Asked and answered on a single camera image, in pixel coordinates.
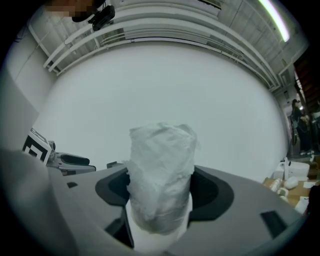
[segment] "crumpled plastic wrap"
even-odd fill
[[[194,172],[196,133],[186,124],[156,123],[130,130],[131,214],[150,233],[169,234],[185,216]]]

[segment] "white plastic bag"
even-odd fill
[[[284,187],[288,190],[291,190],[291,189],[295,188],[296,186],[298,186],[298,184],[299,184],[299,182],[296,177],[290,177],[285,181]]]
[[[169,234],[186,213],[197,135],[185,124],[156,123],[131,129],[130,137],[132,219],[150,233]]]

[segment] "white ceiling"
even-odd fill
[[[74,23],[70,17],[53,16],[42,7],[28,27],[50,57],[44,68],[57,75],[110,47],[166,40],[225,55],[256,74],[274,93],[293,86],[293,62],[308,41],[287,13],[278,8],[290,34],[284,42],[257,0],[204,1],[216,7],[198,0],[107,0],[115,7],[115,18],[95,33],[87,21]]]

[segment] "fluorescent light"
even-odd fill
[[[264,6],[264,8],[267,10],[271,18],[273,19],[274,23],[278,27],[283,41],[287,42],[290,38],[289,32],[285,26],[284,21],[281,19],[279,13],[277,12],[276,8],[269,0],[259,0],[259,2]]]

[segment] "white wall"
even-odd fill
[[[0,73],[0,148],[22,150],[38,115],[4,66]]]
[[[13,42],[5,65],[17,87],[32,106],[40,112],[57,76],[43,68],[46,54],[26,29],[21,42]]]
[[[110,49],[64,74],[34,128],[101,170],[130,157],[130,128],[188,124],[201,144],[197,165],[262,182],[287,154],[281,115],[261,82],[233,62],[152,42]]]

